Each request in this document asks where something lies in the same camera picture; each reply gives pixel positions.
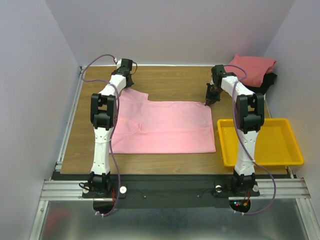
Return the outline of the light pink t-shirt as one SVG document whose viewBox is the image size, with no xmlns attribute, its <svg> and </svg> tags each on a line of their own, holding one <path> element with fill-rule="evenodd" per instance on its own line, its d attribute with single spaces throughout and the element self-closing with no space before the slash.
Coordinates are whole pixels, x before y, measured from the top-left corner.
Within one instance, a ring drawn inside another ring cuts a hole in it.
<svg viewBox="0 0 320 240">
<path fill-rule="evenodd" d="M 150 101 L 125 89 L 112 137 L 115 154 L 215 153 L 212 112 L 195 101 Z"/>
</svg>

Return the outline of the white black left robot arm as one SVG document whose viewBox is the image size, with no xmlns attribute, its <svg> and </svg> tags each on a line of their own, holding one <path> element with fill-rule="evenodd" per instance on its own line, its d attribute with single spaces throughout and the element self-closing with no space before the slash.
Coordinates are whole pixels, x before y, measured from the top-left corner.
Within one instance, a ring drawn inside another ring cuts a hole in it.
<svg viewBox="0 0 320 240">
<path fill-rule="evenodd" d="M 106 197 L 111 193 L 109 151 L 113 131 L 119 115 L 120 93 L 131 87 L 134 61 L 123 58 L 116 63 L 110 80 L 98 93 L 91 95 L 90 121 L 94 130 L 93 164 L 89 174 L 88 189 Z"/>
</svg>

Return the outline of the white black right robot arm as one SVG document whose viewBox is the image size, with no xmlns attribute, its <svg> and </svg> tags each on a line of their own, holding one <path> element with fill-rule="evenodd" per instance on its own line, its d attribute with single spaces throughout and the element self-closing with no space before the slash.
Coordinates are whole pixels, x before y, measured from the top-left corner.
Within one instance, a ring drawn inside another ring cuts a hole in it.
<svg viewBox="0 0 320 240">
<path fill-rule="evenodd" d="M 229 189 L 235 195 L 242 195 L 256 185 L 254 156 L 257 137 L 265 122 L 264 96 L 249 90 L 235 73 L 226 72 L 222 64 L 211 68 L 211 82 L 206 85 L 207 106 L 220 101 L 222 92 L 228 93 L 233 100 L 232 114 L 238 150 Z"/>
</svg>

